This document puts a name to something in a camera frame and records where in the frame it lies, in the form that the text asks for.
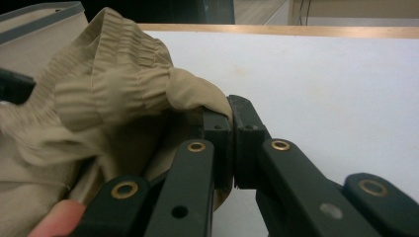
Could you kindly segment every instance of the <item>black cable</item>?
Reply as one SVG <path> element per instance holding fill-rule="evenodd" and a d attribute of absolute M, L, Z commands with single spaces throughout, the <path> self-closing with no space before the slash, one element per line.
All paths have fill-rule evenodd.
<path fill-rule="evenodd" d="M 305 16 L 305 25 L 308 26 L 308 13 L 310 12 L 311 0 L 308 0 L 307 15 Z"/>
<path fill-rule="evenodd" d="M 301 5 L 299 5 L 299 25 L 302 26 L 302 19 L 301 19 L 301 12 L 302 6 L 304 5 L 304 0 L 301 1 Z"/>

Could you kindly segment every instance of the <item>screw hole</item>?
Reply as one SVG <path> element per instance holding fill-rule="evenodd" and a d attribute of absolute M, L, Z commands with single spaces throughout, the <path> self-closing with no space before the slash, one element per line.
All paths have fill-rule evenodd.
<path fill-rule="evenodd" d="M 188 209 L 183 205 L 178 205 L 172 209 L 172 215 L 177 219 L 182 219 L 188 215 Z"/>
<path fill-rule="evenodd" d="M 291 147 L 287 142 L 281 141 L 281 140 L 274 140 L 271 143 L 272 148 L 280 151 L 286 151 L 289 150 Z"/>
<path fill-rule="evenodd" d="M 388 189 L 375 180 L 361 180 L 359 185 L 360 188 L 369 195 L 380 198 L 388 196 Z"/>
<path fill-rule="evenodd" d="M 258 128 L 257 125 L 245 125 L 244 128 L 248 130 L 256 130 Z"/>
<path fill-rule="evenodd" d="M 200 152 L 206 149 L 206 146 L 200 142 L 192 142 L 188 145 L 188 150 L 192 152 Z"/>
<path fill-rule="evenodd" d="M 138 184 L 133 181 L 121 182 L 114 186 L 111 195 L 116 199 L 125 199 L 132 197 L 138 191 Z"/>

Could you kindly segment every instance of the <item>beige garment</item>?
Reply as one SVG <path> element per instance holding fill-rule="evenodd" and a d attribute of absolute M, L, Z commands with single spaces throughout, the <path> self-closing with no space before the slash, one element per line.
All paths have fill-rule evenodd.
<path fill-rule="evenodd" d="M 150 159 L 148 177 L 167 170 L 188 133 L 184 120 L 182 132 L 163 136 L 177 129 L 165 128 L 177 126 L 172 117 L 204 106 L 232 118 L 219 89 L 173 67 L 160 40 L 111 9 L 36 81 L 24 105 L 0 107 L 1 236 L 25 236 L 70 190 L 87 203 L 102 182 L 140 174 Z M 93 163 L 78 177 L 80 161 L 89 158 Z M 227 194 L 218 192 L 215 205 Z"/>

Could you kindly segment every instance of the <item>white table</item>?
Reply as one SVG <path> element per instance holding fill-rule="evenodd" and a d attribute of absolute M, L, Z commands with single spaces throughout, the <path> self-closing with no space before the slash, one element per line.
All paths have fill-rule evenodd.
<path fill-rule="evenodd" d="M 148 33 L 175 66 L 251 100 L 330 180 L 372 173 L 419 201 L 419 39 Z M 233 190 L 212 236 L 267 236 L 254 196 Z"/>

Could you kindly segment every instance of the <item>floor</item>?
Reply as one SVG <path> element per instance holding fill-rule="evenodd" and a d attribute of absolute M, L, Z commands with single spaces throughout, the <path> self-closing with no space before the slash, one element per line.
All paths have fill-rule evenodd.
<path fill-rule="evenodd" d="M 308 25 L 342 27 L 419 27 L 419 19 L 319 18 L 289 20 L 293 0 L 234 0 L 237 25 Z"/>

